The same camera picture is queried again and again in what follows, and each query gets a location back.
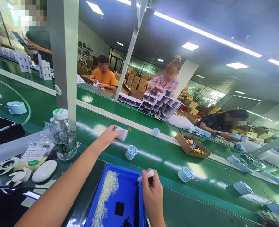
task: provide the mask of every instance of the water bottle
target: water bottle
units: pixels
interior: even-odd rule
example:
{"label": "water bottle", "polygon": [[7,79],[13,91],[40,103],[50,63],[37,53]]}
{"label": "water bottle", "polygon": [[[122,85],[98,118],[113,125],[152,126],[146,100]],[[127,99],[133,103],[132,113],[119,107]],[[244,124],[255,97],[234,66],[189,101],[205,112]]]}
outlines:
{"label": "water bottle", "polygon": [[56,154],[59,160],[67,161],[73,158],[77,151],[75,124],[69,118],[66,109],[54,110],[53,117],[51,137],[56,147]]}

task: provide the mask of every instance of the bottle cap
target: bottle cap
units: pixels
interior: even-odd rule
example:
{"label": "bottle cap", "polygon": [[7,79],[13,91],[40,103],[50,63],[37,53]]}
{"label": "bottle cap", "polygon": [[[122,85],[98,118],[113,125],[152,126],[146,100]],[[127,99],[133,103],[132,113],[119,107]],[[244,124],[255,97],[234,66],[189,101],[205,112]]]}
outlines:
{"label": "bottle cap", "polygon": [[52,114],[56,121],[65,120],[69,117],[68,110],[66,109],[56,109]]}

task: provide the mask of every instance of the ceiling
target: ceiling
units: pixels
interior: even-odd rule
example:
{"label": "ceiling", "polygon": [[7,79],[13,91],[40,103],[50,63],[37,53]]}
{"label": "ceiling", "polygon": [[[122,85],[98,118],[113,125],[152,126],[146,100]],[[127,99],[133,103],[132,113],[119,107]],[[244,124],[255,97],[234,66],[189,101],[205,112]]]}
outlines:
{"label": "ceiling", "polygon": [[[104,16],[94,13],[80,0],[79,18],[109,46],[127,52],[135,15],[131,6],[116,0],[92,0]],[[178,54],[200,64],[191,78],[223,93],[246,93],[246,97],[279,102],[279,0],[153,0],[152,8],[180,21],[196,23],[262,54],[256,58],[201,36],[154,15],[147,9],[133,56],[160,67]],[[182,46],[198,45],[194,51]],[[240,62],[250,68],[233,69],[226,64]]]}

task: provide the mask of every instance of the tray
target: tray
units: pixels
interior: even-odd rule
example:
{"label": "tray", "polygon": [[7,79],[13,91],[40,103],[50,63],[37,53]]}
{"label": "tray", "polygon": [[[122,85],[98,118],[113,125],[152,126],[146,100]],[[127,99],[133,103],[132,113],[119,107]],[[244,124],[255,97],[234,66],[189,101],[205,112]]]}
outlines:
{"label": "tray", "polygon": [[[103,219],[103,226],[123,226],[123,222],[129,217],[131,226],[134,226],[134,208],[135,208],[135,193],[137,178],[141,176],[141,173],[125,169],[116,165],[108,164],[103,172],[101,180],[98,185],[85,227],[91,227],[92,219],[94,217],[95,209],[98,204],[98,199],[102,191],[103,183],[107,174],[107,171],[111,170],[119,173],[117,176],[119,189],[116,193],[109,197],[109,200],[105,202],[105,207],[108,209],[107,217]],[[116,203],[124,203],[123,216],[115,215]],[[146,211],[143,201],[142,183],[139,183],[139,226],[146,227]]]}

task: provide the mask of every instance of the pink plaid shirt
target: pink plaid shirt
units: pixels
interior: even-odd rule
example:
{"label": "pink plaid shirt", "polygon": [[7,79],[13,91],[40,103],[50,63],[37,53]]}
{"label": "pink plaid shirt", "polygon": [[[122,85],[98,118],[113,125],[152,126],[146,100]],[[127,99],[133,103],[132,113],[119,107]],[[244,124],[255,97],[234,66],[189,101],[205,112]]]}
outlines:
{"label": "pink plaid shirt", "polygon": [[[163,84],[163,76],[154,77],[151,81],[154,82],[157,86],[160,86],[164,89],[170,90],[173,95],[174,95],[174,93],[176,91],[176,88],[178,86],[178,83],[173,83],[175,81],[172,81],[172,83]],[[158,89],[153,89],[152,91],[150,91],[150,94],[151,95],[157,95],[158,92],[159,92]]]}

